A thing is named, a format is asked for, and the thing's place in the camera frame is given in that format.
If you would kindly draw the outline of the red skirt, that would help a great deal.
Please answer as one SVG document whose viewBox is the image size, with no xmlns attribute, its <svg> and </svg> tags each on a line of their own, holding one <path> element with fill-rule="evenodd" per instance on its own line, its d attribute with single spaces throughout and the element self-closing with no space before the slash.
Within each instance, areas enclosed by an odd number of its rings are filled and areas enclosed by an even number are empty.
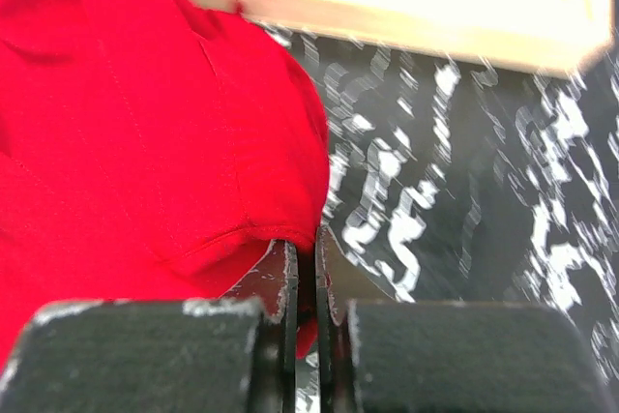
<svg viewBox="0 0 619 413">
<path fill-rule="evenodd" d="M 309 76 L 188 0 L 1 0 L 1 352 L 64 300 L 218 298 L 329 182 Z"/>
</svg>

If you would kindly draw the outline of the black marble pattern mat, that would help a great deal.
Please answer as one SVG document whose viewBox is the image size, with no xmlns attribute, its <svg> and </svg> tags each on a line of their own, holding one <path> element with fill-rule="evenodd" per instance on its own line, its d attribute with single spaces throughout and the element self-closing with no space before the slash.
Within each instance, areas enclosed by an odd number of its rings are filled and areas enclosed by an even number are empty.
<svg viewBox="0 0 619 413">
<path fill-rule="evenodd" d="M 269 35 L 329 118 L 323 220 L 403 301 L 539 301 L 618 387 L 618 54 L 566 80 Z"/>
</svg>

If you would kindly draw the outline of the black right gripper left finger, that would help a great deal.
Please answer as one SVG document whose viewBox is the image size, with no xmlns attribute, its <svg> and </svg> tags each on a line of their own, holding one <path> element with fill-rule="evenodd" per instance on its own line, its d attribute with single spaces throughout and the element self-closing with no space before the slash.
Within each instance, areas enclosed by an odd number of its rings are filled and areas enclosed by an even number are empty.
<svg viewBox="0 0 619 413">
<path fill-rule="evenodd" d="M 218 300 L 50 304 L 1 377 L 5 412 L 290 412 L 298 267 L 275 241 Z"/>
</svg>

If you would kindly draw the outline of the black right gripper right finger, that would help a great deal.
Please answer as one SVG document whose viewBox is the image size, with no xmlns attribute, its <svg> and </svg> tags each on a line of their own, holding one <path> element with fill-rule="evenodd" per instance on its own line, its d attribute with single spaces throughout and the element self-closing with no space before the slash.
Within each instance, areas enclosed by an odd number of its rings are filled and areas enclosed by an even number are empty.
<svg viewBox="0 0 619 413">
<path fill-rule="evenodd" d="M 523 302 L 389 298 L 315 245 L 320 407 L 325 412 L 614 412 L 590 349 L 559 311 Z"/>
</svg>

